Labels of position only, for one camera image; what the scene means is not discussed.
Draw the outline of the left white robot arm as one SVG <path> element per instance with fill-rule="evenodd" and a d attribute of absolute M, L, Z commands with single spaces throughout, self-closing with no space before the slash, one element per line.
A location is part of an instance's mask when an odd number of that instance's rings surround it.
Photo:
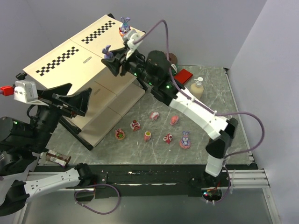
<path fill-rule="evenodd" d="M 33 199 L 68 187 L 84 187 L 92 178 L 85 163 L 80 163 L 58 175 L 28 181 L 28 173 L 37 166 L 41 153 L 62 117 L 85 116 L 92 93 L 91 88 L 69 94 L 71 84 L 47 90 L 38 90 L 32 81 L 16 81 L 3 86 L 3 96 L 37 107 L 30 122 L 11 117 L 0 119 L 0 214 L 11 215 L 21 210 Z"/>

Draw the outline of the purple sitting bunny toy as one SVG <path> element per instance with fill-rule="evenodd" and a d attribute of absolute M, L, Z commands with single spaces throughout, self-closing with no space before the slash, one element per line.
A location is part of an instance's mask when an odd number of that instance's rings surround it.
<path fill-rule="evenodd" d="M 110 51 L 111 45 L 107 45 L 102 49 L 102 53 L 104 54 L 103 63 L 112 63 L 115 61 L 114 54 Z"/>

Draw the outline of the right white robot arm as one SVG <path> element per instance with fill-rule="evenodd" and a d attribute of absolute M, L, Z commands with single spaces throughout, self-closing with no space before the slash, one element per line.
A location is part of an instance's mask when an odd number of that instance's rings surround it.
<path fill-rule="evenodd" d="M 131 53 L 126 47 L 109 50 L 102 49 L 102 63 L 114 76 L 130 73 L 137 79 L 150 85 L 151 94 L 165 105 L 176 109 L 199 125 L 210 137 L 206 146 L 208 153 L 205 172 L 216 178 L 224 166 L 226 150 L 235 136 L 238 121 L 217 116 L 210 108 L 199 101 L 181 83 L 174 80 L 171 64 L 162 51 L 151 51 L 148 56 L 135 51 Z"/>

